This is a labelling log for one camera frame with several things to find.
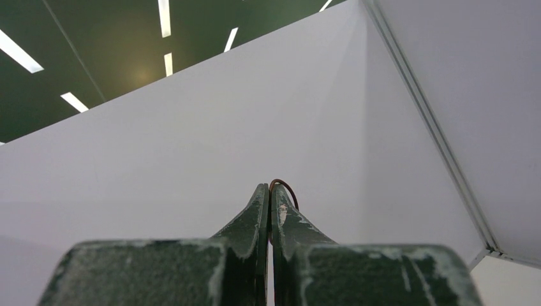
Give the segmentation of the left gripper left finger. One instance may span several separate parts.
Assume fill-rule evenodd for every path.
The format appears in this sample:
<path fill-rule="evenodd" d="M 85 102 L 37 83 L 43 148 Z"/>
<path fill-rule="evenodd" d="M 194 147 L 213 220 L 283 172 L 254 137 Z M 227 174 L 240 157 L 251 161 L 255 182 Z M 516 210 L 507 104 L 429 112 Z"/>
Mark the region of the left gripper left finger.
<path fill-rule="evenodd" d="M 59 260 L 40 305 L 266 305 L 269 187 L 209 238 L 90 240 Z"/>

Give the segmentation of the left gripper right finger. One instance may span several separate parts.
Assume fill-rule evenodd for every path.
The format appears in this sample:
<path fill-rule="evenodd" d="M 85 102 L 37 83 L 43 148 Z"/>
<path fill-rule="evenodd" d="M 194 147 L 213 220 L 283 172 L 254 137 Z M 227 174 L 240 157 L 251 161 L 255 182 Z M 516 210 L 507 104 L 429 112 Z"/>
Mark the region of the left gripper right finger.
<path fill-rule="evenodd" d="M 470 271 L 434 244 L 339 244 L 270 186 L 276 305 L 481 305 Z"/>

